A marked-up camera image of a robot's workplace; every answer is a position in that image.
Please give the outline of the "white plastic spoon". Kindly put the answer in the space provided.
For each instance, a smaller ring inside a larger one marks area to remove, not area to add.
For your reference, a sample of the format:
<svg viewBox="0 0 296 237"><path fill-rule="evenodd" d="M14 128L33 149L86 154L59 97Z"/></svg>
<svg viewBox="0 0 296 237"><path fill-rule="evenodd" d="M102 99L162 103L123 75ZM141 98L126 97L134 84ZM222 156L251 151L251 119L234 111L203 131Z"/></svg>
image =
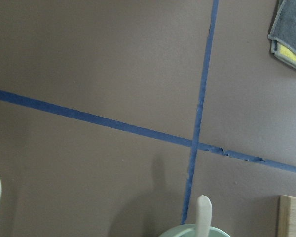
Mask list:
<svg viewBox="0 0 296 237"><path fill-rule="evenodd" d="M206 195L201 195L196 202L195 236L207 237L212 220L212 203Z"/></svg>

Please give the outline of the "grey folded cloth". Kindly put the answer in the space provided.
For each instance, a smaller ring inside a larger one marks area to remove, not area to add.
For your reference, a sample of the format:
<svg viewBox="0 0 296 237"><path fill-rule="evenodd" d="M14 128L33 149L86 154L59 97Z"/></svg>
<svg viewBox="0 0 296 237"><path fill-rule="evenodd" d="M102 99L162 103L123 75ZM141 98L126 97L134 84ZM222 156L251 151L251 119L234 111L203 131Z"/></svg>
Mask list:
<svg viewBox="0 0 296 237"><path fill-rule="evenodd" d="M295 64L285 61L278 53L278 44L281 44L296 54L296 0L278 1L268 38L271 40L271 53L283 63L296 69Z"/></svg>

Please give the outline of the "yellow sponge cloth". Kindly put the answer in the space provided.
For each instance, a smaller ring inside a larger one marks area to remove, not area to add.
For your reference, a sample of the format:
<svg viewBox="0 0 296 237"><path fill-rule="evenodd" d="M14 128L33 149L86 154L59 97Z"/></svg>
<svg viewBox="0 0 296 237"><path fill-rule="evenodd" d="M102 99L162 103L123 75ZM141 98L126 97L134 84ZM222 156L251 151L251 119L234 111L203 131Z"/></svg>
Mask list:
<svg viewBox="0 0 296 237"><path fill-rule="evenodd" d="M282 59L284 59L285 61L291 64L296 65L296 54L293 53L290 49L288 49L287 47L281 44L278 44L278 53Z"/></svg>

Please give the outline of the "mint green bowl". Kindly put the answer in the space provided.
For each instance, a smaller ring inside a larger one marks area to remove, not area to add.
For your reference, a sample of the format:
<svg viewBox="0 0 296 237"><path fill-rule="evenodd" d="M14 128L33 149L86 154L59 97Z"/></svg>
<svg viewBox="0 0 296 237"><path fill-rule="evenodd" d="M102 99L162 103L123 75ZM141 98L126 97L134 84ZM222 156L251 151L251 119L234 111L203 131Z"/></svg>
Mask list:
<svg viewBox="0 0 296 237"><path fill-rule="evenodd" d="M195 224L184 224L172 227L162 233L160 237L195 237ZM209 229L209 237L230 237L230 235L223 230L210 227Z"/></svg>

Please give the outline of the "bamboo cutting board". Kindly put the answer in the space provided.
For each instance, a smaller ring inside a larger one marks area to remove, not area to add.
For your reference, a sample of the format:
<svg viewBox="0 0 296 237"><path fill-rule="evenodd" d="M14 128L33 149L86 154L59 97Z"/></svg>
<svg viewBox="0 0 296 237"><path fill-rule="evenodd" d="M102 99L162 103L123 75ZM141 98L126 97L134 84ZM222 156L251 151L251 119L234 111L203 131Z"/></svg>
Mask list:
<svg viewBox="0 0 296 237"><path fill-rule="evenodd" d="M277 236L296 237L296 197L294 196L280 196Z"/></svg>

